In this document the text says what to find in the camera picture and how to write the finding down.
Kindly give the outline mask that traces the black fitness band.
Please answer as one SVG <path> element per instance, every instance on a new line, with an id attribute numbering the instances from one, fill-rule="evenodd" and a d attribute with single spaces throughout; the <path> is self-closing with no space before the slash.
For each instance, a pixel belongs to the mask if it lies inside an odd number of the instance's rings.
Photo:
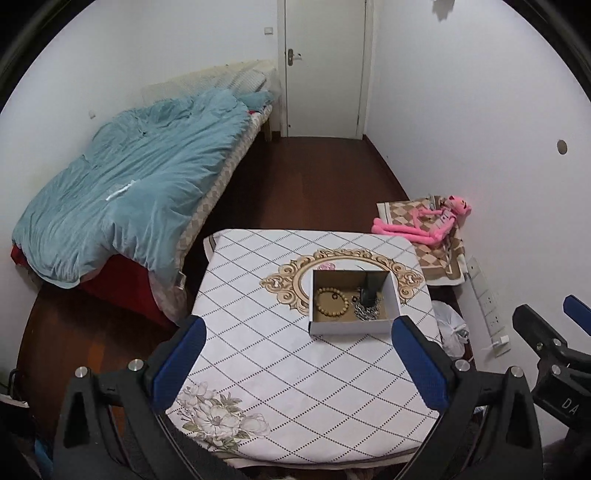
<path id="1" fill-rule="evenodd" d="M 369 271 L 363 278 L 359 293 L 359 303 L 365 308 L 373 308 L 378 303 L 378 293 L 384 284 L 385 272 Z"/>

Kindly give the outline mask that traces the white charger plug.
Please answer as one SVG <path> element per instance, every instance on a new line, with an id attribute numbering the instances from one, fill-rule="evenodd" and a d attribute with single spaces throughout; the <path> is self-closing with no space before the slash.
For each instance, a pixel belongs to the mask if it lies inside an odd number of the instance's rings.
<path id="1" fill-rule="evenodd" d="M 496 350 L 510 343 L 510 337 L 508 335 L 501 335 L 497 340 L 494 340 L 489 347 L 485 347 L 485 350 Z"/>

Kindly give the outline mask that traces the white power strip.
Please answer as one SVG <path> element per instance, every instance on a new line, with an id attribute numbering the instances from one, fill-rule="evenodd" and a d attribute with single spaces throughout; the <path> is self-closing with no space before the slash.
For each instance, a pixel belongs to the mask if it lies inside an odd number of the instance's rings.
<path id="1" fill-rule="evenodd" d="M 506 323 L 498 314 L 497 303 L 492 294 L 492 290 L 489 288 L 486 276 L 481 270 L 475 257 L 470 257 L 467 260 L 467 269 L 467 276 L 470 278 L 472 289 L 478 301 L 492 344 L 492 342 L 497 340 L 501 335 L 508 335 L 506 331 Z M 510 349 L 511 340 L 509 344 L 490 351 L 496 358 L 498 358 L 505 355 Z"/>

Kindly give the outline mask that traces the white plastic bag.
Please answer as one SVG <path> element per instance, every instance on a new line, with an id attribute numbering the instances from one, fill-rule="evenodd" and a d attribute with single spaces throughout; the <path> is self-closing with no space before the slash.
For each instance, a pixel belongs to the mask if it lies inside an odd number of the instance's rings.
<path id="1" fill-rule="evenodd" d="M 454 360 L 462 358 L 470 336 L 464 319 L 450 305 L 441 301 L 433 301 L 433 311 L 444 351 Z"/>

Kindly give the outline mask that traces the pink panther plush toy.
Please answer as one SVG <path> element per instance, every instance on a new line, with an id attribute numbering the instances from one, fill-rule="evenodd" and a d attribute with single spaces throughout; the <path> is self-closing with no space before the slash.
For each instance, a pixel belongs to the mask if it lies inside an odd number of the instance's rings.
<path id="1" fill-rule="evenodd" d="M 373 221 L 377 235 L 403 237 L 414 244 L 438 246 L 467 217 L 472 206 L 462 197 L 433 197 L 415 201 L 381 204 L 381 214 Z"/>

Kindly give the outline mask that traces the white diamond pattern tablecloth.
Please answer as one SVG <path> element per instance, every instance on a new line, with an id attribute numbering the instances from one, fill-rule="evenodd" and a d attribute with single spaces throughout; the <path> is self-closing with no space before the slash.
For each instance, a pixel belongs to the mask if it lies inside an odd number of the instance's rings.
<path id="1" fill-rule="evenodd" d="M 401 307 L 440 337 L 410 242 L 310 230 L 230 229 L 211 257 L 194 315 L 207 339 L 169 420 L 238 466 L 345 467 L 417 450 L 438 415 L 423 402 L 389 335 L 314 337 L 308 294 L 317 269 L 384 270 Z"/>

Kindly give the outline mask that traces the white cardboard box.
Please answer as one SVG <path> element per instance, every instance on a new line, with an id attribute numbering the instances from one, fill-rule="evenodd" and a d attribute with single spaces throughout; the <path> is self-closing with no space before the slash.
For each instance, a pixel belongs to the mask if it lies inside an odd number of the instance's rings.
<path id="1" fill-rule="evenodd" d="M 369 271 L 385 272 L 378 303 L 365 308 L 359 303 L 360 288 Z M 383 270 L 315 270 L 311 274 L 311 336 L 388 335 L 402 314 L 394 274 Z"/>

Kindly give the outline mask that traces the bed with checkered mattress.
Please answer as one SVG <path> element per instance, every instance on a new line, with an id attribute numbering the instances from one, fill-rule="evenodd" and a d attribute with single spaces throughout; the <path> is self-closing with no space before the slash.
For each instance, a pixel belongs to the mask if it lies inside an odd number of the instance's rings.
<path id="1" fill-rule="evenodd" d="M 11 257 L 38 282 L 80 289 L 157 324 L 187 309 L 187 254 L 280 95 L 270 60 L 145 86 L 28 204 Z"/>

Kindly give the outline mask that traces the teal blue duvet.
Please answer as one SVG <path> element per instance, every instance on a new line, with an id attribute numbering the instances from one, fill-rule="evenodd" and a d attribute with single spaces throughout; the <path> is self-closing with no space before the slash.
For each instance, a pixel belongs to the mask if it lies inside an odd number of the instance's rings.
<path id="1" fill-rule="evenodd" d="M 118 114 L 28 204 L 13 244 L 64 289 L 117 254 L 173 285 L 181 234 L 253 113 L 271 102 L 266 90 L 211 89 Z"/>

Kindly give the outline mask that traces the white door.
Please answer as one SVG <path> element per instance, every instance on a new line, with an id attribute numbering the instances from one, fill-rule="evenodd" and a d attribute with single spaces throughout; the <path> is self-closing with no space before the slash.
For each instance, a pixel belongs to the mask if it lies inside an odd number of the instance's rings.
<path id="1" fill-rule="evenodd" d="M 360 140 L 374 40 L 373 1 L 280 1 L 281 132 Z"/>

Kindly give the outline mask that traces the white pillow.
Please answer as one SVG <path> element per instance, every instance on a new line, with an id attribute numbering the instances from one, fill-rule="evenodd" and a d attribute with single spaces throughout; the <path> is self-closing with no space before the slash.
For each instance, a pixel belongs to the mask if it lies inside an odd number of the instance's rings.
<path id="1" fill-rule="evenodd" d="M 266 90 L 277 98 L 281 93 L 280 75 L 272 60 L 252 60 L 183 74 L 144 86 L 140 93 L 148 106 L 160 100 L 198 95 L 213 88 L 229 89 L 237 95 Z"/>

